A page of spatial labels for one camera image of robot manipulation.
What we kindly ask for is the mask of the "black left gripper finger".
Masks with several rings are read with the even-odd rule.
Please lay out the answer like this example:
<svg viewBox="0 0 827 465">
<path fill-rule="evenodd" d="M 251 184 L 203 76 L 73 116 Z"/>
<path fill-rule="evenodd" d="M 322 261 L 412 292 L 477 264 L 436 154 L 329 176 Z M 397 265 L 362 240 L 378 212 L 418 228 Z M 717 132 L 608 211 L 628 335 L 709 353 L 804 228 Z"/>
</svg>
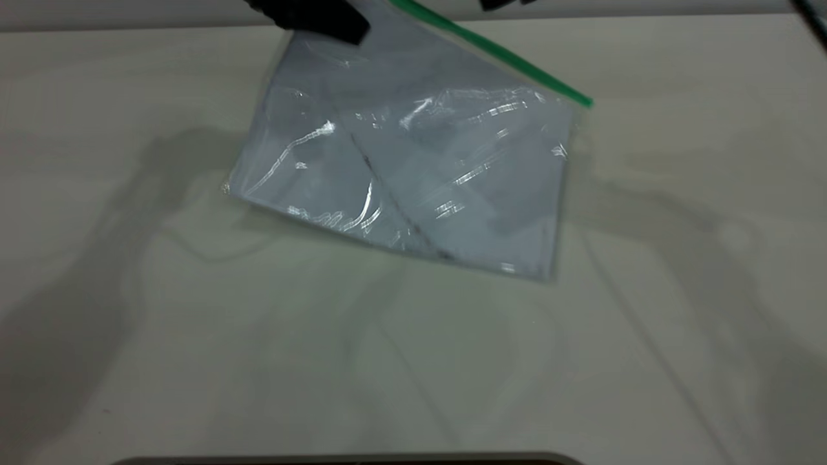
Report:
<svg viewBox="0 0 827 465">
<path fill-rule="evenodd" d="M 283 30 L 304 30 L 360 45 L 369 21 L 348 1 L 250 1 L 250 8 Z"/>
</svg>

